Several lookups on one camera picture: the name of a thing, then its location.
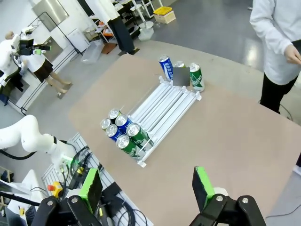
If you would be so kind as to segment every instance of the person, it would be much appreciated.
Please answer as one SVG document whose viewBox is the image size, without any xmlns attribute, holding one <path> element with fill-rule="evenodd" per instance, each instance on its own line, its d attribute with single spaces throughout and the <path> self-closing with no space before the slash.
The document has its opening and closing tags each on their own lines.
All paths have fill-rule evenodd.
<svg viewBox="0 0 301 226">
<path fill-rule="evenodd" d="M 298 0 L 254 0 L 250 23 L 264 48 L 260 104 L 279 113 L 283 96 L 301 71 L 301 55 L 292 43 L 301 39 L 301 4 Z"/>
<path fill-rule="evenodd" d="M 7 40 L 11 40 L 13 39 L 13 37 L 14 37 L 14 33 L 12 31 L 8 32 L 5 35 L 5 39 Z M 55 87 L 55 89 L 59 94 L 67 92 L 67 90 L 57 85 L 57 83 L 54 82 L 50 77 L 52 77 L 54 80 L 58 81 L 62 85 L 70 85 L 71 82 L 62 80 L 53 71 L 53 65 L 45 58 L 44 55 L 21 56 L 21 58 L 23 60 L 27 60 L 28 69 L 32 73 L 34 73 L 34 75 L 39 79 L 40 82 L 46 80 L 49 85 Z"/>
</svg>

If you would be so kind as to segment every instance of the green can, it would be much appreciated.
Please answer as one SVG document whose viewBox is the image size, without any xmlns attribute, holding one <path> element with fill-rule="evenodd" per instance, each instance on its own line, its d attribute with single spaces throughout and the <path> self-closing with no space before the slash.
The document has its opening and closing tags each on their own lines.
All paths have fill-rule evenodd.
<svg viewBox="0 0 301 226">
<path fill-rule="evenodd" d="M 174 64 L 174 67 L 186 67 L 185 63 L 183 61 L 177 61 Z"/>
<path fill-rule="evenodd" d="M 150 150 L 154 145 L 147 132 L 145 132 L 137 123 L 132 123 L 127 127 L 127 135 L 132 138 L 140 148 L 143 148 L 143 146 L 146 145 L 144 147 L 145 151 Z"/>
<path fill-rule="evenodd" d="M 128 135 L 124 134 L 121 135 L 117 141 L 116 145 L 119 149 L 123 150 L 125 153 L 127 153 L 129 156 L 133 158 L 140 157 L 140 148 L 135 144 Z"/>
<path fill-rule="evenodd" d="M 190 80 L 194 90 L 204 91 L 205 83 L 203 80 L 201 67 L 197 63 L 190 64 Z"/>
</svg>

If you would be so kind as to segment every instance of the white sleeve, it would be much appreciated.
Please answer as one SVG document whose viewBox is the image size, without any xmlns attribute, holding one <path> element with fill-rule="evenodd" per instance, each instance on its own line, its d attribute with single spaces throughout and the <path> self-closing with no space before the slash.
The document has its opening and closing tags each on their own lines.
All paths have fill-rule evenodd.
<svg viewBox="0 0 301 226">
<path fill-rule="evenodd" d="M 272 17 L 274 8 L 275 0 L 253 0 L 250 23 L 269 49 L 276 54 L 284 54 L 286 47 L 292 43 L 274 27 Z"/>
</svg>

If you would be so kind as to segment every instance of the yellow container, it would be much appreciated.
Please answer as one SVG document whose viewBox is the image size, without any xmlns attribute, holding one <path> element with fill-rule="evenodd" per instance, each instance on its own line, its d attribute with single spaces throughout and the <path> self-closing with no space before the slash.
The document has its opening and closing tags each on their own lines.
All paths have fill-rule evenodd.
<svg viewBox="0 0 301 226">
<path fill-rule="evenodd" d="M 154 11 L 154 14 L 164 16 L 171 11 L 173 11 L 173 8 L 161 6 L 160 8 L 158 8 Z"/>
<path fill-rule="evenodd" d="M 164 16 L 155 14 L 155 19 L 156 19 L 156 21 L 158 21 L 160 23 L 168 24 L 168 23 L 172 22 L 173 20 L 175 20 L 175 14 L 173 11 L 167 13 Z"/>
</svg>

